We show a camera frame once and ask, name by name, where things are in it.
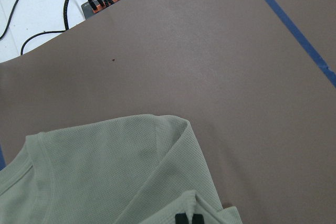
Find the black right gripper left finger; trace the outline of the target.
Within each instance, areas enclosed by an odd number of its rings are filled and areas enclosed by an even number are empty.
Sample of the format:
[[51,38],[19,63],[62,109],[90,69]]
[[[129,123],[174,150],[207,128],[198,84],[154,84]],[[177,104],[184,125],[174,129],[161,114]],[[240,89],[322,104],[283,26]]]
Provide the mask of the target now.
[[175,224],[188,224],[188,217],[186,213],[179,213],[175,215]]

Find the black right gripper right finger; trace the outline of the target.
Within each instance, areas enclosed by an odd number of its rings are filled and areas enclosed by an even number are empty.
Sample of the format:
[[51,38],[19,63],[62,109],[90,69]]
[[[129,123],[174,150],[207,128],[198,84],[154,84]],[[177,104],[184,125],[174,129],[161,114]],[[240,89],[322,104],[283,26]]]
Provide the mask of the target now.
[[192,216],[192,224],[204,224],[204,217],[202,214],[194,214]]

